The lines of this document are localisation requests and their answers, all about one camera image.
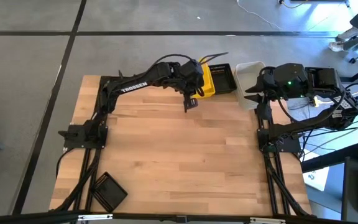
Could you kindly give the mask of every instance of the black tray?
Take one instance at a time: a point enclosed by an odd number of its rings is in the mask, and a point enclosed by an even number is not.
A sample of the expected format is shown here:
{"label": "black tray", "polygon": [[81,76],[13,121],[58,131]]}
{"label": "black tray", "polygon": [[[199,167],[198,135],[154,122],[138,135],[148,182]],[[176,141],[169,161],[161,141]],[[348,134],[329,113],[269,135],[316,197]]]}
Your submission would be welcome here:
{"label": "black tray", "polygon": [[215,94],[230,93],[237,89],[228,63],[210,65],[209,69],[211,70],[212,81],[215,86]]}
{"label": "black tray", "polygon": [[107,172],[94,183],[91,192],[107,212],[116,209],[128,195]]}

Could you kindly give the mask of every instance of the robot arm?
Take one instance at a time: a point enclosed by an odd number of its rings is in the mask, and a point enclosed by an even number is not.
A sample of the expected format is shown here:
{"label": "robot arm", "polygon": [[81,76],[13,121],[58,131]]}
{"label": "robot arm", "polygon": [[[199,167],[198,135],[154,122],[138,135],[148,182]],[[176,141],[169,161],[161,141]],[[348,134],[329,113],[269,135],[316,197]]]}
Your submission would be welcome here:
{"label": "robot arm", "polygon": [[103,148],[108,131],[104,121],[108,113],[114,111],[118,97],[147,86],[171,87],[181,93],[184,96],[185,112],[196,107],[198,105],[197,100],[191,98],[191,95],[195,93],[200,96],[204,95],[202,90],[204,86],[203,69],[199,62],[189,59],[184,65],[180,65],[178,62],[158,63],[157,61],[144,73],[132,77],[123,77],[119,72],[119,79],[111,78],[110,81],[100,86],[96,110],[91,119],[85,121],[82,125],[70,125],[68,131],[58,132],[65,138],[65,147]]}
{"label": "robot arm", "polygon": [[[272,124],[269,129],[260,130],[263,144],[283,143],[285,139],[300,137],[300,133],[316,128],[341,130],[352,124],[358,115],[358,100],[342,86],[333,68],[304,68],[300,64],[288,63],[277,68],[263,68],[255,86],[246,90],[248,93],[262,92],[245,96],[258,102],[257,113],[263,119],[270,119],[270,101],[278,100],[284,112],[294,122],[287,125]],[[281,99],[321,96],[331,99],[334,104],[320,112],[314,118],[297,121],[292,118],[281,104]]]}

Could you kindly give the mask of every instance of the wooden table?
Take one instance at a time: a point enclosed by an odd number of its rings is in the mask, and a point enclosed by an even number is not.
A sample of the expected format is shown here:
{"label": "wooden table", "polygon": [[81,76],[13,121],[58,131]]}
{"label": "wooden table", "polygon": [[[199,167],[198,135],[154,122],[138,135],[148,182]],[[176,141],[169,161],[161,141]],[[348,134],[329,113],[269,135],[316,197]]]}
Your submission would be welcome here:
{"label": "wooden table", "polygon": [[[91,117],[99,80],[84,76],[74,124]],[[289,123],[277,105],[272,108],[276,123]],[[171,88],[147,87],[121,95],[107,125],[97,177],[108,171],[128,192],[114,212],[272,215],[257,118],[253,110],[240,108],[233,93],[199,100],[197,108],[184,113],[182,95]],[[63,158],[50,208],[59,206],[77,184],[84,151],[75,149]],[[310,212],[299,161],[280,155],[288,189]],[[279,192],[276,187],[282,212]],[[95,199],[91,211],[105,212]]]}

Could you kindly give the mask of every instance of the gray floor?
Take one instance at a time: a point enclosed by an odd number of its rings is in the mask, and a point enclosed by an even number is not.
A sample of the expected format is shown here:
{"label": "gray floor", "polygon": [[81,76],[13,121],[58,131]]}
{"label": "gray floor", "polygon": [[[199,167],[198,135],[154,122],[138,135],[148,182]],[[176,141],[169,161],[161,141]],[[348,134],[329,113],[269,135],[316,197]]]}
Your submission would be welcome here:
{"label": "gray floor", "polygon": [[[358,12],[358,1],[307,3],[297,9],[275,1],[241,0],[241,6],[283,30],[342,31]],[[0,30],[71,30],[80,0],[0,0]],[[80,30],[277,30],[246,13],[235,1],[88,1]],[[10,212],[40,119],[50,96],[68,37],[0,37],[0,215]],[[296,37],[121,36],[77,37],[53,111],[24,212],[44,212],[55,181],[55,164],[73,113],[83,75],[143,72],[165,54],[199,58],[228,51],[213,63],[287,62],[334,67],[341,76],[358,72],[347,60],[355,53],[332,52],[332,39]]]}

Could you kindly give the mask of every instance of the yellow plastic container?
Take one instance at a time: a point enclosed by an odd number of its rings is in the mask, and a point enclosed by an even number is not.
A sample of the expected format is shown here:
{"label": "yellow plastic container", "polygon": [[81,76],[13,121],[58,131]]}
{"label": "yellow plastic container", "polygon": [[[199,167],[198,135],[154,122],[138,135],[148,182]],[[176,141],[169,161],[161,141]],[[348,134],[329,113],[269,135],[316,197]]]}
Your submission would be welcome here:
{"label": "yellow plastic container", "polygon": [[192,96],[193,98],[207,98],[215,94],[215,86],[214,82],[212,81],[211,71],[209,70],[208,64],[205,63],[201,65],[201,68],[203,68],[204,73],[204,86],[202,87],[202,89],[204,90],[204,96],[200,96],[196,93]]}

